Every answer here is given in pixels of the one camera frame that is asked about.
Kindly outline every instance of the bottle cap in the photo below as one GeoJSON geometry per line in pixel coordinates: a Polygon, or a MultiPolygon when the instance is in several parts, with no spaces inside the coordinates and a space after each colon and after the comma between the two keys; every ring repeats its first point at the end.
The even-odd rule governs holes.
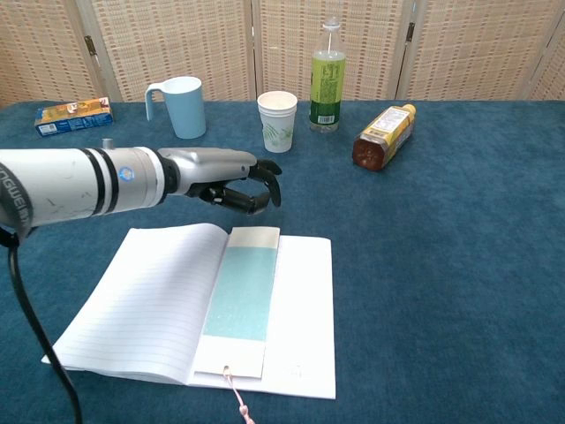
{"type": "Polygon", "coordinates": [[[324,27],[324,29],[328,29],[330,31],[335,31],[336,29],[338,29],[340,27],[340,23],[339,23],[339,20],[337,19],[337,17],[332,16],[331,18],[327,18],[326,22],[324,22],[324,24],[322,26],[324,27]]]}
{"type": "Polygon", "coordinates": [[[416,108],[414,107],[413,104],[405,104],[405,105],[403,106],[403,109],[407,109],[407,110],[410,111],[410,113],[411,113],[412,115],[416,115],[416,108]]]}

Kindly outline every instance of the table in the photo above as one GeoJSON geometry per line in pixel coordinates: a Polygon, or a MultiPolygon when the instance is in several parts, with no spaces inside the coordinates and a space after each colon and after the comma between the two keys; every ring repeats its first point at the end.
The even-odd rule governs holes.
{"type": "MultiPolygon", "coordinates": [[[[415,102],[415,133],[380,173],[355,136],[391,104],[344,102],[337,132],[262,147],[253,102],[208,102],[207,133],[177,139],[163,104],[113,105],[113,125],[41,138],[0,111],[0,148],[230,147],[276,160],[282,207],[243,216],[198,200],[41,227],[21,247],[29,296],[55,342],[130,227],[274,225],[332,240],[337,399],[245,393],[258,423],[565,421],[565,102],[415,102]]],[[[241,188],[259,193],[259,183],[241,188]]],[[[69,401],[0,267],[0,421],[72,422],[69,401]]],[[[243,422],[227,390],[71,373],[86,423],[243,422]]]]}

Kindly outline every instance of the green drink bottle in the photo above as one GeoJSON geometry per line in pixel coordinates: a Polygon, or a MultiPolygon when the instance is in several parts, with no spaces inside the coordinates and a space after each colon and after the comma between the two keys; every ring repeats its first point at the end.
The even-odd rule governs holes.
{"type": "Polygon", "coordinates": [[[339,27],[336,17],[327,19],[312,54],[310,128],[320,133],[335,131],[339,124],[345,73],[345,51],[339,27]]]}

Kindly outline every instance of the open notebook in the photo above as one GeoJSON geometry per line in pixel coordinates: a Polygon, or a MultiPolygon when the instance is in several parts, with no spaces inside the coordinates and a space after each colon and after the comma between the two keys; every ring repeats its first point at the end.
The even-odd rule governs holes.
{"type": "Polygon", "coordinates": [[[331,262],[272,227],[131,229],[54,348],[70,370],[229,388],[229,366],[243,390],[335,398],[331,262]]]}

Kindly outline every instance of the white paper cup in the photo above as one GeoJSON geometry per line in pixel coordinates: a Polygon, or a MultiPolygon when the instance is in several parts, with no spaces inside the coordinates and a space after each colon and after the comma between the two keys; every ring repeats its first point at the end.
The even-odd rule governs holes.
{"type": "Polygon", "coordinates": [[[283,153],[292,147],[297,103],[297,97],[286,91],[268,91],[257,99],[263,123],[263,140],[269,152],[283,153]]]}

